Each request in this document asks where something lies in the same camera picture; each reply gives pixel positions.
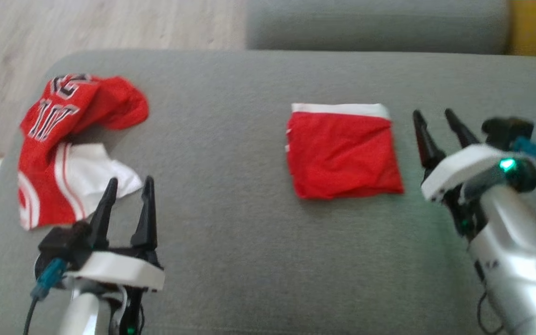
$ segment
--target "printed number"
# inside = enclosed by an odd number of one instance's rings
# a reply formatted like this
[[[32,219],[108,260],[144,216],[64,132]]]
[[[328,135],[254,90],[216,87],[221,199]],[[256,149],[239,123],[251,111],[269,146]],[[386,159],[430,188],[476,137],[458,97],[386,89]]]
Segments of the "printed number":
[[[66,74],[57,76],[51,80],[51,94],[57,94],[60,98],[69,99],[78,90],[79,83],[91,83],[89,74]]]
[[[500,267],[500,262],[497,259],[494,259],[493,261],[486,261],[485,267],[487,270],[495,270]]]
[[[39,142],[43,142],[49,137],[53,128],[57,126],[58,123],[63,121],[66,117],[76,114],[80,108],[73,105],[55,105],[51,107],[51,100],[41,99],[39,101],[39,116],[36,118],[36,122],[28,131],[28,137],[34,138]]]

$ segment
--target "black cable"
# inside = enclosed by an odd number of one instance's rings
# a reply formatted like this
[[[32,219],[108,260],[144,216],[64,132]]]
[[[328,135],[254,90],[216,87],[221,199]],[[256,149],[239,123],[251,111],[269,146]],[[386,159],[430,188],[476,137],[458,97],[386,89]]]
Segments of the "black cable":
[[[144,322],[146,322],[146,318],[144,318],[144,306],[142,306],[142,304],[140,304],[140,312],[142,312],[142,324],[140,324],[138,335],[142,335],[142,330],[144,329]]]
[[[23,335],[28,335],[28,329],[30,329],[30,322],[32,320],[32,314],[34,314],[34,307],[36,307],[36,303],[39,301],[38,298],[33,298],[32,303],[30,304],[30,308],[28,308],[28,315],[26,315],[26,323],[24,323],[24,332]]]
[[[489,331],[485,326],[483,326],[483,322],[481,321],[481,304],[483,304],[483,301],[485,300],[485,297],[487,297],[487,291],[483,292],[483,295],[479,299],[479,303],[477,304],[477,323],[479,324],[479,328],[481,328],[481,331],[485,333],[486,335],[497,335],[500,333],[500,331],[504,330],[504,325],[501,325],[498,327],[498,329],[494,331]]]

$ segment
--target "green led light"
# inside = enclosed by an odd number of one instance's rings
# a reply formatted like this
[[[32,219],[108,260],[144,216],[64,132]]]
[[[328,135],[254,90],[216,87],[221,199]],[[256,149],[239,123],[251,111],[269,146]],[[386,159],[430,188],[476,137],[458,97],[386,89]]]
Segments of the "green led light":
[[[504,172],[508,172],[509,170],[512,170],[515,167],[516,167],[516,161],[512,158],[502,159],[500,161],[500,168],[502,168]]]

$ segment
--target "white stripe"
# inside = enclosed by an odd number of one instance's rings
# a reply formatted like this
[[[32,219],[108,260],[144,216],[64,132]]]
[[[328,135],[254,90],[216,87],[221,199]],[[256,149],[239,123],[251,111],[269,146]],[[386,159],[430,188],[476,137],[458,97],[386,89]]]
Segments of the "white stripe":
[[[389,120],[390,114],[383,104],[342,104],[342,105],[319,105],[319,104],[292,104],[293,113],[327,113],[358,116],[374,116]]]
[[[83,219],[83,214],[80,210],[78,199],[74,198],[72,192],[70,192],[70,189],[68,188],[65,180],[63,179],[63,169],[65,168],[63,163],[67,146],[69,146],[69,144],[60,143],[57,147],[57,153],[55,153],[55,182],[57,183],[57,187],[59,188],[63,196],[66,198],[68,203],[70,203],[70,206],[72,206],[72,210],[74,211],[74,216],[76,216],[76,220],[81,220]]]
[[[39,195],[21,171],[18,172],[18,187],[24,195],[24,207],[20,206],[20,224],[26,230],[36,228],[40,217]]]

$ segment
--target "gray cushion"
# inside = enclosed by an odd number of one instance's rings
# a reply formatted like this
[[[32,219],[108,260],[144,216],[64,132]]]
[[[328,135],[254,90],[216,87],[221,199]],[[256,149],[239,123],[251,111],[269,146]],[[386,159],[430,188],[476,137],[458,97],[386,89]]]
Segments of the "gray cushion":
[[[47,78],[68,72],[120,74],[149,99],[141,125],[79,138],[155,177],[167,277],[145,295],[145,333],[480,334],[482,287],[448,212],[421,196],[411,113],[422,109],[447,152],[459,144],[446,107],[477,134],[493,115],[536,121],[536,59],[98,51],[59,61]],[[284,150],[292,102],[385,104],[406,194],[298,199]],[[21,331],[47,233],[19,225],[20,146],[18,137],[0,170],[0,334]],[[528,199],[536,206],[536,191]],[[128,244],[140,208],[136,194],[117,201],[112,245]],[[53,334],[68,298],[54,291],[39,303],[32,334]]]
[[[506,0],[251,0],[248,49],[501,54]]]

